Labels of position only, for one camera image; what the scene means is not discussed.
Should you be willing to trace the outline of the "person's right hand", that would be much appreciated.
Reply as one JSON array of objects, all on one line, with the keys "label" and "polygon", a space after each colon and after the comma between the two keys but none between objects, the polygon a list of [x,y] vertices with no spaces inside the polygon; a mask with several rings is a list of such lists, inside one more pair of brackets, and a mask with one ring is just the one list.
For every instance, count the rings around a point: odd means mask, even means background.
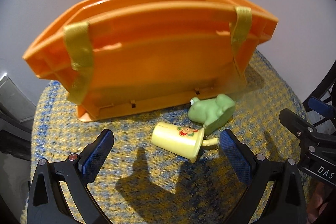
[{"label": "person's right hand", "polygon": [[335,223],[335,189],[317,184],[307,206],[306,223]]}]

